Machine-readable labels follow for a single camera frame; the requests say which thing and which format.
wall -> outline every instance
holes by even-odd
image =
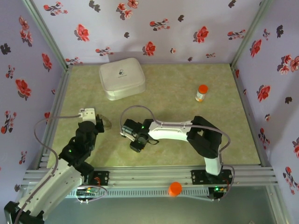
[[[260,147],[274,167],[293,220],[299,220],[298,8],[297,0],[274,1],[236,71]]]
[[[62,68],[19,0],[0,3],[0,223],[40,146],[33,126],[51,110]],[[37,134],[43,137],[46,123]]]
[[[230,63],[261,0],[33,0],[68,63]]]

orange bottle cap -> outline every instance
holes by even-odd
[[[182,190],[183,187],[179,182],[173,182],[168,189],[168,193],[170,196],[176,197],[182,192]]]
[[[200,92],[201,94],[206,94],[208,89],[209,88],[206,85],[200,85],[198,88],[198,92]]]

